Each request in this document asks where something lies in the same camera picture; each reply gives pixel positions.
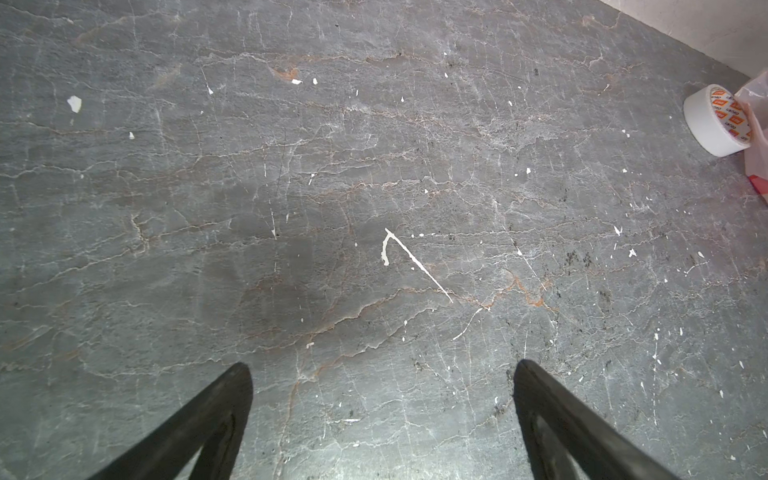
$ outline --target white paint fleck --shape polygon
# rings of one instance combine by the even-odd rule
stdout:
[[[67,103],[69,104],[69,108],[71,108],[74,113],[78,113],[80,111],[80,107],[83,106],[82,99],[75,95],[72,95],[70,98],[68,98]]]
[[[448,297],[448,300],[450,300],[450,302],[453,303],[453,299],[451,298],[450,295],[448,295],[448,292],[446,292],[445,289],[442,287],[442,285],[440,285],[440,283],[437,280],[435,280],[435,277],[432,276],[432,274],[424,267],[424,265],[422,265],[422,263],[419,262],[416,259],[416,257],[413,256],[413,253],[411,253],[411,250],[408,250],[408,247],[406,247],[406,245],[403,242],[401,242],[398,237],[395,237],[395,234],[390,232],[388,228],[385,228],[384,231],[386,232],[386,237],[384,237],[384,241],[382,242],[382,260],[384,261],[384,266],[389,265],[389,259],[386,256],[386,244],[389,241],[389,239],[392,238],[394,239],[395,242],[397,242],[398,245],[400,245],[400,247],[403,250],[406,251],[408,256],[411,257],[411,260],[413,261],[413,263],[415,263],[418,268],[422,269],[422,271],[426,273],[427,276],[430,279],[432,279],[433,282],[435,282],[435,285],[440,287],[440,290],[442,290],[445,296]]]

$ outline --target roll of tape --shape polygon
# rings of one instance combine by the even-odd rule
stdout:
[[[750,146],[750,123],[733,95],[719,85],[708,85],[683,102],[690,132],[715,157],[735,154]]]

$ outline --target dark stain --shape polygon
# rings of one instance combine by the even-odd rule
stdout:
[[[493,416],[496,417],[496,418],[504,415],[504,413],[506,411],[507,411],[507,407],[505,407],[503,405],[494,405],[493,406]]]
[[[565,262],[568,266],[573,265],[574,262],[578,262],[578,255],[576,254],[576,250],[565,254]]]

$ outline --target masking tape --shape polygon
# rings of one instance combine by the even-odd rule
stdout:
[[[725,88],[708,85],[683,102],[690,132],[715,157],[735,154],[750,146],[752,131],[746,113]]]

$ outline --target white wall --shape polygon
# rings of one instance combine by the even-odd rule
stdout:
[[[768,67],[768,0],[602,0],[754,77]]]

